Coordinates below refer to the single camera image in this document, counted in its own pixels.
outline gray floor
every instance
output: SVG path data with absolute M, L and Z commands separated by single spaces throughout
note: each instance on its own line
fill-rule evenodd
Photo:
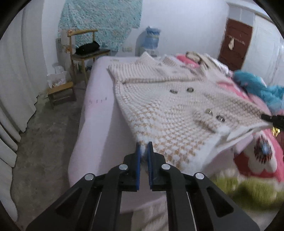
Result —
M 39 96 L 37 111 L 21 134 L 11 189 L 21 230 L 69 188 L 67 169 L 78 134 L 83 83 L 75 87 L 75 93 L 76 102 L 54 109 L 48 99 Z M 130 220 L 130 214 L 121 216 L 120 230 L 129 230 Z

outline bed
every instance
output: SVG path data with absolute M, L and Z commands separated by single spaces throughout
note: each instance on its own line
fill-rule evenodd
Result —
M 70 158 L 68 177 L 74 185 L 87 173 L 96 176 L 105 174 L 112 167 L 123 162 L 125 155 L 133 153 L 135 141 L 114 96 L 114 79 L 108 70 L 111 62 L 131 62 L 137 57 L 101 57 L 93 65 L 86 89 L 80 119 L 78 139 Z M 251 139 L 239 142 L 234 152 L 241 152 Z M 230 148 L 218 155 L 206 169 L 206 174 L 217 171 L 216 166 L 225 169 L 233 162 L 233 150 Z M 137 193 L 123 192 L 121 213 L 137 211 L 165 200 L 163 192 L 152 192 L 149 189 L 148 175 L 141 171 L 140 190 Z

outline chair backrest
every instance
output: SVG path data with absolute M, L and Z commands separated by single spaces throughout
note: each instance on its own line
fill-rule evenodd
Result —
M 97 32 L 97 31 L 98 31 L 97 29 L 89 29 L 89 30 L 76 30 L 76 31 L 73 31 L 71 33 L 67 33 L 67 37 L 69 38 L 69 41 L 70 41 L 69 42 L 70 56 L 73 55 L 73 53 L 72 53 L 72 38 L 71 38 L 72 36 L 92 32 L 93 33 L 93 41 L 95 41 L 95 32 Z

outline brown door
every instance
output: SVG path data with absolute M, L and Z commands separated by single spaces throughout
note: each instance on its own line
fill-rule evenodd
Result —
M 250 40 L 252 27 L 242 22 L 228 19 L 225 38 L 221 47 L 218 60 L 235 71 L 242 68 Z M 234 39 L 234 47 L 229 48 L 230 41 Z

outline houndstooth pattern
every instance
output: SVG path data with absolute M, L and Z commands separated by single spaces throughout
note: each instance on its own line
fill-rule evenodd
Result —
M 114 63 L 109 69 L 136 140 L 143 147 L 152 141 L 155 152 L 187 174 L 200 171 L 220 147 L 228 148 L 248 132 L 270 126 L 260 119 L 264 112 L 257 106 L 217 86 L 216 80 L 225 78 L 221 73 L 192 72 L 144 54 L 134 63 Z M 187 92 L 189 87 L 194 91 Z M 205 113 L 208 108 L 213 116 Z

